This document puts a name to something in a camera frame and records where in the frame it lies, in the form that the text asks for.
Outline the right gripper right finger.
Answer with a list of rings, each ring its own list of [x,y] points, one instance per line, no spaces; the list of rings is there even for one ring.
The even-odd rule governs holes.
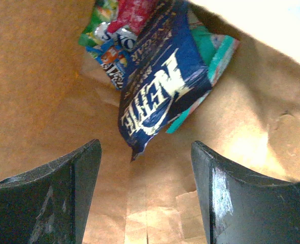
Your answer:
[[[191,161],[208,243],[300,243],[300,181],[260,174],[200,141]]]

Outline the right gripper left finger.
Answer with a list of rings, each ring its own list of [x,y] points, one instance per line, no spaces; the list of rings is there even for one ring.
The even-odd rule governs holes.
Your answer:
[[[0,181],[0,243],[81,243],[101,157],[94,139]]]

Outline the brown paper bag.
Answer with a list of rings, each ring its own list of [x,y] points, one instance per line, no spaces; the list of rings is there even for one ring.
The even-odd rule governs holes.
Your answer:
[[[0,180],[100,140],[84,243],[205,243],[196,140],[262,174],[300,180],[300,1],[195,1],[211,32],[240,45],[204,102],[134,162],[117,127],[119,93],[77,43],[92,6],[0,1]]]

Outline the blue Kettle chips bag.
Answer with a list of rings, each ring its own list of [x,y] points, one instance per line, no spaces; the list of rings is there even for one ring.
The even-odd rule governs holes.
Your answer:
[[[212,87],[187,12],[187,1],[159,1],[127,60],[118,129],[132,159]]]

